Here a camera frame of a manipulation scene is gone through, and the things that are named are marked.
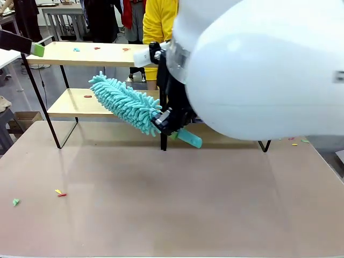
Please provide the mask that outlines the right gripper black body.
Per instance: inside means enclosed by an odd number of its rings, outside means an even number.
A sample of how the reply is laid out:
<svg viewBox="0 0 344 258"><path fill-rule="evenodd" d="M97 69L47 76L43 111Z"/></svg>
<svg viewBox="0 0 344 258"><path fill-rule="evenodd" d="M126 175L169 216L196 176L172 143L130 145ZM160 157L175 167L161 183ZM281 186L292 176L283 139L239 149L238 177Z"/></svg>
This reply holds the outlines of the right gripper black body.
<svg viewBox="0 0 344 258"><path fill-rule="evenodd" d="M157 70L157 86L165 96L162 110L169 111L162 122L165 127L184 127L197 117L186 95L185 85L172 76L167 68L167 58L160 58Z"/></svg>

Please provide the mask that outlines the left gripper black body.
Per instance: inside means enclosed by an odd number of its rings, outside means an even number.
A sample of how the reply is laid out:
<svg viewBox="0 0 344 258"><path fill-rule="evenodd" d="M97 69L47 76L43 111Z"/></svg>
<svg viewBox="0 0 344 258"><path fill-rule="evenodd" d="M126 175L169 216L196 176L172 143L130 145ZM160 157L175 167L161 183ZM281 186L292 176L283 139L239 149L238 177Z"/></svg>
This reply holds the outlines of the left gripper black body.
<svg viewBox="0 0 344 258"><path fill-rule="evenodd" d="M14 34L10 31L1 30L0 32L0 48L10 51L18 51L21 53L31 52L32 41L28 38Z"/></svg>

